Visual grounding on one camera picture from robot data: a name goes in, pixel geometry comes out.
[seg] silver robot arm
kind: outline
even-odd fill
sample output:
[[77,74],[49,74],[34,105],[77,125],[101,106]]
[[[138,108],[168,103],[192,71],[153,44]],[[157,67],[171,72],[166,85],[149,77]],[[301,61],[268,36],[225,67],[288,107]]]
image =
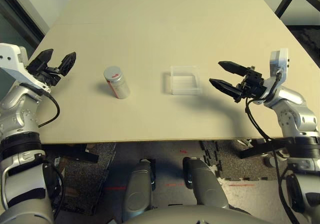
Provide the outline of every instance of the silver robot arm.
[[67,55],[59,68],[50,68],[52,52],[41,52],[25,67],[23,47],[0,43],[0,68],[20,83],[0,102],[0,194],[5,209],[0,224],[53,224],[59,212],[52,200],[61,191],[63,177],[45,160],[36,112],[59,74],[65,76],[72,68],[76,53]]
[[274,51],[270,56],[270,78],[264,80],[255,67],[243,67],[230,61],[219,64],[228,72],[244,77],[233,87],[218,79],[211,84],[240,102],[252,98],[255,104],[274,110],[289,153],[286,185],[291,208],[302,213],[310,223],[320,223],[320,138],[317,118],[308,109],[305,99],[282,84],[287,78],[288,49]]

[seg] black wire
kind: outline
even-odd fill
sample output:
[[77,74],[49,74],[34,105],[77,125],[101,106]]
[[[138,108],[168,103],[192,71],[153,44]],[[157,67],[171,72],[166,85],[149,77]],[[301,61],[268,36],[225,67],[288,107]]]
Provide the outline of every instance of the black wire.
[[58,174],[59,178],[60,178],[60,181],[61,181],[61,188],[62,188],[62,194],[61,194],[61,199],[60,199],[60,202],[59,202],[59,205],[58,205],[58,208],[56,209],[53,217],[54,219],[57,218],[59,212],[60,212],[60,209],[64,203],[64,199],[65,199],[65,195],[66,195],[66,188],[65,188],[65,180],[64,180],[64,177],[62,176],[61,172],[58,170],[58,168],[56,168],[55,165],[53,165],[51,162],[49,162],[48,160],[45,160],[44,162],[46,163],[49,163],[52,165],[54,171]]
[[[281,76],[282,74],[279,72],[277,73],[276,75],[276,79],[275,79],[275,82],[274,84],[272,85],[271,89],[270,89],[270,92],[269,94],[265,97],[265,98],[254,98],[250,101],[248,101],[248,98],[245,99],[245,112],[247,113],[250,121],[252,122],[253,126],[258,130],[258,132],[261,134],[261,136],[265,139],[265,141],[267,143],[269,142],[272,142],[274,141],[273,138],[270,138],[262,129],[261,127],[258,125],[258,123],[256,122],[256,120],[254,119],[251,111],[250,111],[250,108],[249,108],[249,105],[250,103],[252,102],[255,102],[255,101],[265,101],[265,100],[269,100],[272,95],[273,95],[273,92],[276,88],[276,85],[279,83],[280,79],[281,79]],[[287,214],[287,216],[289,217],[290,221],[293,223],[293,224],[299,224],[299,221],[297,220],[297,218],[295,217],[295,215],[293,214],[291,208],[287,205],[287,202],[285,200],[285,197],[284,197],[284,193],[283,193],[283,190],[282,190],[282,180],[286,174],[286,172],[288,171],[288,167],[286,167],[286,169],[284,170],[283,174],[280,176],[280,171],[279,171],[279,164],[278,164],[278,160],[277,160],[277,154],[276,154],[276,151],[275,151],[275,148],[273,145],[272,146],[272,153],[273,153],[273,156],[274,156],[274,162],[275,162],[275,170],[276,170],[276,176],[277,176],[277,181],[278,181],[278,192],[279,192],[279,198],[280,198],[280,201],[283,205],[283,208]]]
[[275,162],[276,176],[277,176],[277,181],[278,181],[278,192],[279,192],[280,201],[281,201],[281,203],[283,205],[283,208],[284,208],[287,216],[289,217],[290,221],[293,224],[299,224],[299,221],[295,217],[295,215],[292,212],[291,208],[288,206],[288,204],[287,204],[287,202],[285,200],[284,192],[282,190],[282,180],[283,180],[286,172],[288,171],[288,167],[286,167],[286,169],[284,170],[283,174],[280,176],[279,164],[278,164],[277,154],[275,152],[275,149],[272,150],[272,153],[273,153],[273,156],[274,156],[274,162]]
[[50,122],[52,122],[52,121],[54,121],[55,119],[57,119],[57,117],[59,116],[59,114],[60,114],[60,107],[59,107],[59,104],[58,104],[58,102],[51,96],[51,94],[49,94],[48,92],[44,92],[44,95],[46,96],[46,97],[48,97],[54,104],[55,104],[55,106],[56,106],[56,115],[53,117],[53,118],[51,118],[50,120],[48,120],[48,121],[46,121],[46,122],[44,122],[44,123],[42,123],[42,124],[40,124],[38,127],[40,128],[40,127],[43,127],[44,125],[47,125],[48,123],[50,123]]

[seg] white table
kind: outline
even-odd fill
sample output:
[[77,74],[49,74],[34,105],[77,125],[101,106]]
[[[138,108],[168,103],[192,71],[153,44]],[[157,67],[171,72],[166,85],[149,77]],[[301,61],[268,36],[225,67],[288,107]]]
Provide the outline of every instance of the white table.
[[[286,87],[301,93],[320,116],[320,70],[263,0],[71,0],[33,58],[53,48],[50,66],[75,51],[76,63],[52,95],[61,114],[40,129],[44,143],[205,140],[259,137],[245,104],[211,86],[242,77],[220,60],[256,67],[269,77],[270,52],[289,48]],[[131,95],[116,99],[103,76],[119,66]],[[170,67],[196,65],[203,93],[170,94]],[[275,112],[252,105],[267,134],[282,136]],[[56,112],[45,100],[41,123]]]

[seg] transparent container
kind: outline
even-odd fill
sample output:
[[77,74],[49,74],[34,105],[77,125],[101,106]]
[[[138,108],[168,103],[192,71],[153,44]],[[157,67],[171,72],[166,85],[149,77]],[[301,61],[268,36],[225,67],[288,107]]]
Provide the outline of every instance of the transparent container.
[[171,66],[171,92],[173,95],[198,95],[201,93],[196,66]]

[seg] cylindrical container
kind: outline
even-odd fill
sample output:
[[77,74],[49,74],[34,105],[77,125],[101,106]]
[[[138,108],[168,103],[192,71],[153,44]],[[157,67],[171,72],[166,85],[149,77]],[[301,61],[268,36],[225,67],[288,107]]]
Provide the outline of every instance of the cylindrical container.
[[124,79],[124,74],[121,72],[119,67],[108,67],[104,71],[103,75],[117,98],[123,99],[129,96],[129,87]]

